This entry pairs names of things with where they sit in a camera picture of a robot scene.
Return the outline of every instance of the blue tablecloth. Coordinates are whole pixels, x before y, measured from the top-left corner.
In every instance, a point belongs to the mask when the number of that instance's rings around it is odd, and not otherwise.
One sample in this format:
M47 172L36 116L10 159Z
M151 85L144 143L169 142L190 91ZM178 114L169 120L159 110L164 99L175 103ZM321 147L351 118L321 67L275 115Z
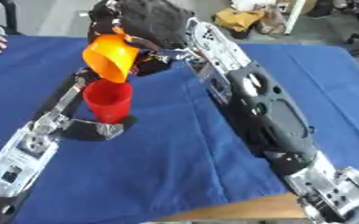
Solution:
M80 38L10 37L0 55L0 148L83 67ZM359 169L359 67L329 46L244 45L292 94L337 167ZM108 142L63 141L17 224L137 223L285 193L234 135L182 62L134 78L138 123ZM78 116L92 116L85 105Z

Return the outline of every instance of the plastic cup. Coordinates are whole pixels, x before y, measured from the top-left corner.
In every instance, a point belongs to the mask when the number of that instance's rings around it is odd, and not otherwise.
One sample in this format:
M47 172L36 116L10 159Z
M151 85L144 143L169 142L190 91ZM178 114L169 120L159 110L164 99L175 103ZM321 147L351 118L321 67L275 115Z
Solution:
M83 98L99 122L114 124L129 115L132 92L129 83L102 79L89 84Z
M102 78L124 83L138 52L122 34L101 35L83 51L83 59Z

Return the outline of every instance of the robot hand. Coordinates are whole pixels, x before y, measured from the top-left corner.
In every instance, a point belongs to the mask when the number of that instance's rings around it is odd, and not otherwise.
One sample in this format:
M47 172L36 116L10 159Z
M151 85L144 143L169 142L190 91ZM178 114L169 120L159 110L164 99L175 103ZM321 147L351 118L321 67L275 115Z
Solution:
M166 0L102 0L89 12L88 39L124 33L128 43L139 48L182 49L187 46L187 20L193 15Z

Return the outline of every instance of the table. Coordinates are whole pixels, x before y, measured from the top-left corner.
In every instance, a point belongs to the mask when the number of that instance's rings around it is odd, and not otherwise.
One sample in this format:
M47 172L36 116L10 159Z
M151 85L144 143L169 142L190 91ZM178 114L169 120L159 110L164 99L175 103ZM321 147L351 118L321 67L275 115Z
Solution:
M10 37L0 55L0 147L70 73L81 38ZM341 48L244 45L316 127L337 167L359 169L359 66ZM133 78L138 123L108 142L63 141L15 223L138 223L287 193L182 62ZM78 117L92 117L85 105Z

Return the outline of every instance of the red cup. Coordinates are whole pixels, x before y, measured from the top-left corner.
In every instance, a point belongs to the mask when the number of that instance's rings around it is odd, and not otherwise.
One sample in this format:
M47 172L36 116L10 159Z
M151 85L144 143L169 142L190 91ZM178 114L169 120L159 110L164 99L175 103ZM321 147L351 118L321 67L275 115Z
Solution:
M99 122L114 124L129 115L132 92L129 83L97 80L86 87L83 98Z

